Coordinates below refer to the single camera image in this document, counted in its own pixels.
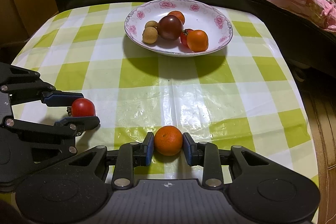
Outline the red cherry tomato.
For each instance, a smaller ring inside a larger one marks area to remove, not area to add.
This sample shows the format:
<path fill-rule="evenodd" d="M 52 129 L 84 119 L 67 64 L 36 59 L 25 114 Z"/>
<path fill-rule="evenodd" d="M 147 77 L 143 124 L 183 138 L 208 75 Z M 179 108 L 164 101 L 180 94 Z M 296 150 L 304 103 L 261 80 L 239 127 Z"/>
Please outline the red cherry tomato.
<path fill-rule="evenodd" d="M 92 101 L 78 98 L 67 108 L 67 113 L 70 117 L 91 117 L 96 115 L 96 109 Z"/>

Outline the orange tangerine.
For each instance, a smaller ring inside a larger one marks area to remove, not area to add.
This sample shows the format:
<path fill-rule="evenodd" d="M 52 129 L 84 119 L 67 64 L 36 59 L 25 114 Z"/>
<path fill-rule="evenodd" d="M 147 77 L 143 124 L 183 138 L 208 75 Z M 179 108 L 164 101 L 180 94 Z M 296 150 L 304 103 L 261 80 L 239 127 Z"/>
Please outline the orange tangerine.
<path fill-rule="evenodd" d="M 178 154 L 182 145 L 182 133 L 174 126 L 163 126 L 154 135 L 154 148 L 163 156 Z"/>

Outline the green checkered tablecloth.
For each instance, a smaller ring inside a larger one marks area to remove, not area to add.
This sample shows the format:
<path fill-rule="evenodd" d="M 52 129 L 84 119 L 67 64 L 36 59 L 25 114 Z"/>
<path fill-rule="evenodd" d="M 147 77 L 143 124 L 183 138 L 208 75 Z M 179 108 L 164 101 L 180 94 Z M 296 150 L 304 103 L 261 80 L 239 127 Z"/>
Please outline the green checkered tablecloth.
<path fill-rule="evenodd" d="M 132 3 L 82 7 L 45 22 L 13 64 L 92 101 L 100 124 L 71 156 L 27 175 L 15 202 L 31 223 L 311 223 L 320 201 L 311 132 L 294 79 L 266 26 L 216 8 L 232 24 L 220 51 L 161 55 L 127 37 Z M 134 187 L 112 189 L 107 151 L 174 126 L 231 151 L 224 188 L 203 167 L 154 148 Z"/>

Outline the orange tangerine front plate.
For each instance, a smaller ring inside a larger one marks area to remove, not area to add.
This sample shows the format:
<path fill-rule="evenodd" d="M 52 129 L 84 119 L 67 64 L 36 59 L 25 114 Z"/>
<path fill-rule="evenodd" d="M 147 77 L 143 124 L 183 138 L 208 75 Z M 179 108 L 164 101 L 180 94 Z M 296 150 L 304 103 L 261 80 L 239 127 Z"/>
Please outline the orange tangerine front plate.
<path fill-rule="evenodd" d="M 193 52 L 203 52 L 209 47 L 209 37 L 202 30 L 190 31 L 187 35 L 187 45 Z"/>

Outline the orange tangerine plate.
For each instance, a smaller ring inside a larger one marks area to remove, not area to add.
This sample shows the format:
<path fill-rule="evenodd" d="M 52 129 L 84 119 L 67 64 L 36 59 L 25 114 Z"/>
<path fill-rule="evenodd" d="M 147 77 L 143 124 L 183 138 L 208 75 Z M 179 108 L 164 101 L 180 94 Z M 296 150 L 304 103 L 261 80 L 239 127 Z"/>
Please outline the orange tangerine plate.
<path fill-rule="evenodd" d="M 209 47 L 209 37 L 202 30 L 190 31 L 187 35 L 187 45 L 193 52 L 203 52 Z"/>
<path fill-rule="evenodd" d="M 185 24 L 185 16 L 183 15 L 182 12 L 171 11 L 171 12 L 168 13 L 168 15 L 173 15 L 173 16 L 177 17 L 181 21 L 182 24 Z"/>

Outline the brown longan front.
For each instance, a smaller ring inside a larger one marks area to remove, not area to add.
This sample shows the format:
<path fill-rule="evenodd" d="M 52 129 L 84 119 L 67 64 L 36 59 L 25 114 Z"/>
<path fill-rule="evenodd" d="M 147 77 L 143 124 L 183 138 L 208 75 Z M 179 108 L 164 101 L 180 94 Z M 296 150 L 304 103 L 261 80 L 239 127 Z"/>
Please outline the brown longan front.
<path fill-rule="evenodd" d="M 158 39 L 158 31 L 154 27 L 146 27 L 142 33 L 142 41 L 146 44 L 153 44 Z"/>

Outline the brown longan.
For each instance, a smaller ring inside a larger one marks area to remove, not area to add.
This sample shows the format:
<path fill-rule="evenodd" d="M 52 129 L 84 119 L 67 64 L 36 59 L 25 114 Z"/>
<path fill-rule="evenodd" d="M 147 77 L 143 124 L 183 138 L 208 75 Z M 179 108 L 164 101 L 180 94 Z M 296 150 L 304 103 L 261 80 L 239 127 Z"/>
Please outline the brown longan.
<path fill-rule="evenodd" d="M 146 44 L 153 44 L 158 39 L 158 31 L 154 27 L 146 27 L 142 33 L 142 41 Z"/>
<path fill-rule="evenodd" d="M 158 23 L 155 20 L 150 20 L 145 24 L 145 28 L 155 28 L 157 29 Z"/>

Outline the red tomato in plate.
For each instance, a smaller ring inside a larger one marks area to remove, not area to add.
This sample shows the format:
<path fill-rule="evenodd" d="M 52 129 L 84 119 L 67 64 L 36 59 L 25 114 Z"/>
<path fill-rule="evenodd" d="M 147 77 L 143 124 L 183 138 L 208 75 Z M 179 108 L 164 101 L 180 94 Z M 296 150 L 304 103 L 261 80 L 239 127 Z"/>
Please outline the red tomato in plate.
<path fill-rule="evenodd" d="M 186 28 L 184 29 L 182 32 L 181 32 L 181 35 L 180 35 L 180 41 L 181 43 L 185 46 L 185 47 L 189 47 L 187 45 L 187 36 L 190 32 L 192 32 L 193 29 L 190 29 L 190 28 Z"/>

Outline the dark purple tomato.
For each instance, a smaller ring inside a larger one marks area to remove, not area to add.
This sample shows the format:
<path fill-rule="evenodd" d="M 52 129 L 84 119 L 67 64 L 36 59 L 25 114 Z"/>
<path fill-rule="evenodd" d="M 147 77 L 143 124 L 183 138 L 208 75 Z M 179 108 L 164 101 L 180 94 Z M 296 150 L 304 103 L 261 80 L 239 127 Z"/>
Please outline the dark purple tomato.
<path fill-rule="evenodd" d="M 164 16 L 158 22 L 157 27 L 159 36 L 166 40 L 177 40 L 180 37 L 182 29 L 183 24 L 173 15 Z"/>

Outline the brown longan back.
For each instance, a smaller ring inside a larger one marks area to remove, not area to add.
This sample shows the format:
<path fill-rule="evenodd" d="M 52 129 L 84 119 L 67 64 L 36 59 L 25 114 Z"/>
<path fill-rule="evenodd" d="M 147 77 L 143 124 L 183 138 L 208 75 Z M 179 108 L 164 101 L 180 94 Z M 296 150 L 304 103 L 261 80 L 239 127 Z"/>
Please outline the brown longan back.
<path fill-rule="evenodd" d="M 157 29 L 158 23 L 155 20 L 150 20 L 145 24 L 145 28 L 155 28 Z"/>

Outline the white floral plate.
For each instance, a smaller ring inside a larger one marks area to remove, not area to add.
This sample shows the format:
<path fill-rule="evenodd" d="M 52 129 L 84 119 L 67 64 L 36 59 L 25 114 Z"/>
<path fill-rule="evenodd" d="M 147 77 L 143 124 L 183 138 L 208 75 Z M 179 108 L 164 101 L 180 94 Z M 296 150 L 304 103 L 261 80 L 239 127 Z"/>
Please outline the white floral plate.
<path fill-rule="evenodd" d="M 213 6 L 194 0 L 155 0 L 132 10 L 124 22 L 128 38 L 161 55 L 194 57 L 222 50 L 232 24 Z"/>

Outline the orange tangerine back plate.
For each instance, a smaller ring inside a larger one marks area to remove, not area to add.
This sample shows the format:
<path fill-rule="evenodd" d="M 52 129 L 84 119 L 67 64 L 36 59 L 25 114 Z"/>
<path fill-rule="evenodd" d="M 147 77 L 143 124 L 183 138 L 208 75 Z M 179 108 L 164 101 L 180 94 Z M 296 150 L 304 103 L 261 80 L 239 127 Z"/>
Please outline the orange tangerine back plate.
<path fill-rule="evenodd" d="M 185 24 L 185 16 L 183 15 L 182 12 L 171 11 L 171 12 L 168 13 L 168 15 L 173 15 L 173 16 L 177 17 L 181 21 L 182 24 Z"/>

